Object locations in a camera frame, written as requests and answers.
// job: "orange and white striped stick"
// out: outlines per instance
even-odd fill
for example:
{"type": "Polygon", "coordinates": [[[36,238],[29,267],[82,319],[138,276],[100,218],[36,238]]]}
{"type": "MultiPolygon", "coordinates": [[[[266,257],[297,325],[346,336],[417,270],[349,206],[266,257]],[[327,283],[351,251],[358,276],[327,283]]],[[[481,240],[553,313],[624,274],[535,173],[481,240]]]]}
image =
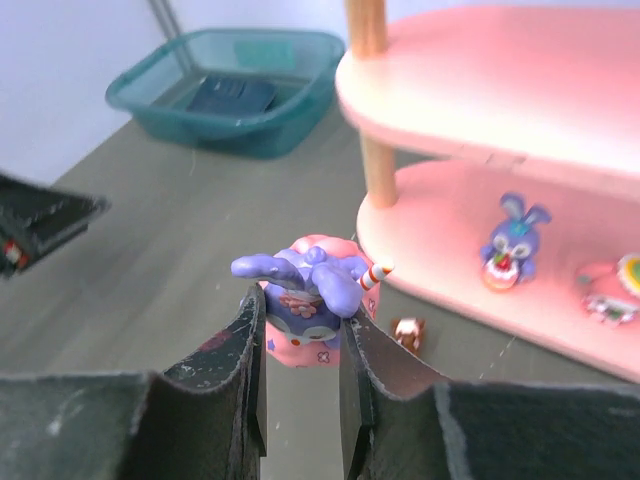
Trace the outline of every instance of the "orange and white striped stick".
{"type": "Polygon", "coordinates": [[[364,275],[360,277],[358,282],[362,289],[367,292],[375,287],[378,283],[380,283],[384,278],[389,275],[395,266],[393,262],[390,260],[384,261],[382,263],[374,263],[369,267],[364,275]]]}

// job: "gray table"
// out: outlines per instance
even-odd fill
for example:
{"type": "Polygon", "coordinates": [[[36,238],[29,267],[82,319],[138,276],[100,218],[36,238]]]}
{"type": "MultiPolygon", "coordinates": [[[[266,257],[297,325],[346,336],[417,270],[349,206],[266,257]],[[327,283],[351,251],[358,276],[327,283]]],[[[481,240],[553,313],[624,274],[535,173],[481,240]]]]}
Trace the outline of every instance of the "gray table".
{"type": "MultiPolygon", "coordinates": [[[[400,166],[417,160],[400,156],[400,166]]],[[[161,370],[232,318],[247,282],[230,262],[306,233],[349,238],[365,187],[358,139],[337,109],[294,154],[255,161],[149,139],[129,124],[60,180],[105,194],[89,232],[0,292],[0,370],[161,370]]],[[[429,319],[426,361],[460,379],[612,377],[385,286],[379,323],[429,319]]],[[[269,357],[265,480],[341,475],[338,375],[269,357]]]]}

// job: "teal plastic bin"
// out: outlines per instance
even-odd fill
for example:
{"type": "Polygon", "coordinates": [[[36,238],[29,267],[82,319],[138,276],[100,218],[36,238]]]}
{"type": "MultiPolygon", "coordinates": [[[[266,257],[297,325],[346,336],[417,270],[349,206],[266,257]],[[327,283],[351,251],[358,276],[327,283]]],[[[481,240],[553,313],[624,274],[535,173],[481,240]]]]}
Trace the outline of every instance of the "teal plastic bin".
{"type": "Polygon", "coordinates": [[[321,32],[200,30],[171,40],[120,75],[106,100],[160,140],[275,158],[298,146],[326,113],[344,51],[340,38],[321,32]],[[211,75],[266,80],[276,87],[274,100],[251,116],[188,111],[211,75]]]}

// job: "brown toy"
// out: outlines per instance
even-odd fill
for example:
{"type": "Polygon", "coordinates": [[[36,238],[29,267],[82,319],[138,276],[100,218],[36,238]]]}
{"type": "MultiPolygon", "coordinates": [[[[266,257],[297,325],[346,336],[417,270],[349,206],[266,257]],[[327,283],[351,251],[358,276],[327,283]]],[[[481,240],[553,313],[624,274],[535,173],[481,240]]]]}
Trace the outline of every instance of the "brown toy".
{"type": "Polygon", "coordinates": [[[426,325],[423,318],[394,318],[391,320],[391,336],[417,356],[425,339],[426,325]]]}

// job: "lower shelf tier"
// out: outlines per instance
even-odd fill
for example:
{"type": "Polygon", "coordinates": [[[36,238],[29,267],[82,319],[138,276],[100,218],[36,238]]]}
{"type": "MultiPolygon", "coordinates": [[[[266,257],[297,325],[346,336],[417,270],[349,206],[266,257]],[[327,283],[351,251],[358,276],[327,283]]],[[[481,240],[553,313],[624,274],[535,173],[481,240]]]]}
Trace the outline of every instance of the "lower shelf tier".
{"type": "Polygon", "coordinates": [[[375,262],[391,257],[393,286],[628,380],[640,381],[640,320],[611,326],[583,308],[576,271],[640,252],[640,205],[461,160],[423,162],[396,173],[399,200],[377,210],[365,198],[358,239],[375,262]],[[537,225],[536,276],[502,293],[481,277],[480,250],[506,217],[500,198],[552,215],[537,225]]]}

